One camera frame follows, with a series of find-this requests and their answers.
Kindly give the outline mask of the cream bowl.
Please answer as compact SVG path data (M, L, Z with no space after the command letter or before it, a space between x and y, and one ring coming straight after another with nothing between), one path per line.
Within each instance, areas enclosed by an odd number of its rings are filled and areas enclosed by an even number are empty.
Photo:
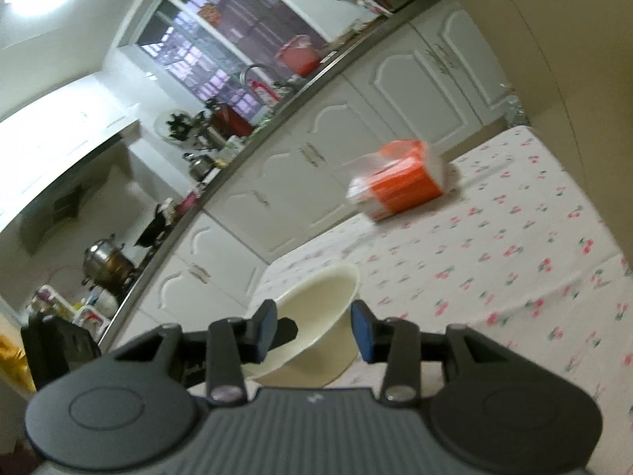
M295 322L297 336L269 351L262 363L243 366L247 380L269 387L321 388L339 378L358 356L350 306L359 286L358 268L338 263L281 295L278 314Z

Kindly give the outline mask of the cherry print tablecloth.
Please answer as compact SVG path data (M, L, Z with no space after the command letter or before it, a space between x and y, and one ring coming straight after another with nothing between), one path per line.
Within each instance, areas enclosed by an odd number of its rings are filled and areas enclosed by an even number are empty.
M276 298L338 262L381 316L469 325L582 386L632 396L632 270L591 201L529 127L449 167L453 190L381 223L356 216L272 263Z

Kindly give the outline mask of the orange white tissue pack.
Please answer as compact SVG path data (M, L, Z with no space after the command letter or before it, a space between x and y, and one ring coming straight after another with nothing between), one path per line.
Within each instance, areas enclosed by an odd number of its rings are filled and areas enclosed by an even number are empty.
M426 142L396 139L345 165L351 177L345 198L379 222L426 204L446 191L446 164Z

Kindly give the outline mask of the steel pot on counter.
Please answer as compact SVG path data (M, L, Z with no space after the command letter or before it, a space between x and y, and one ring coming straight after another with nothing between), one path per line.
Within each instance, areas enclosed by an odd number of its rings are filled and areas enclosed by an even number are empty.
M122 248L123 243L118 245L114 234L88 247L83 258L83 283L100 286L114 296L120 296L135 272L134 264L125 256Z

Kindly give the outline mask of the kitchen window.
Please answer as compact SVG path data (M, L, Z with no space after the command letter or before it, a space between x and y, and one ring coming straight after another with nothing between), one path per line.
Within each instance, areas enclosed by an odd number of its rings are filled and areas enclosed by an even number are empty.
M276 56L300 36L326 45L282 0L155 0L132 43L197 99L255 121L275 83L293 76Z

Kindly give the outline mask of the white kitchen cabinets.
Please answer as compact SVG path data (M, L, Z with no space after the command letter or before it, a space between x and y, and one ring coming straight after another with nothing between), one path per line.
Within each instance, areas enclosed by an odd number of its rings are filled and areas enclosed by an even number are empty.
M457 0L417 0L303 86L169 232L101 339L150 294L216 286L246 301L255 268L351 216L352 162L394 139L445 153L500 120L505 74Z

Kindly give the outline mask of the red plastic basket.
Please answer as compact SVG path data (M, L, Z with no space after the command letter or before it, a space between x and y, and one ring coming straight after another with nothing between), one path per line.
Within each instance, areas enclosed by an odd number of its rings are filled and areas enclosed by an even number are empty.
M320 54L307 34L290 39L279 49L276 60L300 77L307 77L318 69L321 63Z

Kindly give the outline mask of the beige refrigerator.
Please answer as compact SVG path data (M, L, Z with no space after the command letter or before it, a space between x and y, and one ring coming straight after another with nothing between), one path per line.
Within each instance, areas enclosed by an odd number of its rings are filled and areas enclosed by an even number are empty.
M632 254L632 0L458 0L546 146Z

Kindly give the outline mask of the steel kettle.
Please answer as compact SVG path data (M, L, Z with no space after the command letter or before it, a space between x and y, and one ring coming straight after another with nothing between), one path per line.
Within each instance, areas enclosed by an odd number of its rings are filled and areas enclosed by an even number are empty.
M202 182L216 167L214 160L205 153L194 154L192 152L185 152L182 158L188 162L189 175L196 182Z

